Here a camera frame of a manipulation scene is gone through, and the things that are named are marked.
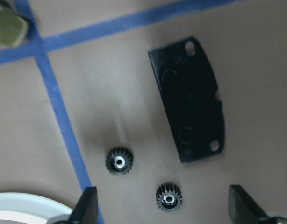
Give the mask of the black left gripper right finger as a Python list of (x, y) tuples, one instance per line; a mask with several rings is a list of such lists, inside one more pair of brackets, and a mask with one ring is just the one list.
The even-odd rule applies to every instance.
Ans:
[(228, 213), (234, 224), (271, 224), (270, 217), (241, 185), (230, 185)]

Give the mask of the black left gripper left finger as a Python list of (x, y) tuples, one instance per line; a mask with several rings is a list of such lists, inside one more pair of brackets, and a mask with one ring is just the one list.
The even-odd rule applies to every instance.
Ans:
[(83, 191), (67, 222), (69, 224), (96, 224), (98, 220), (98, 195), (96, 187)]

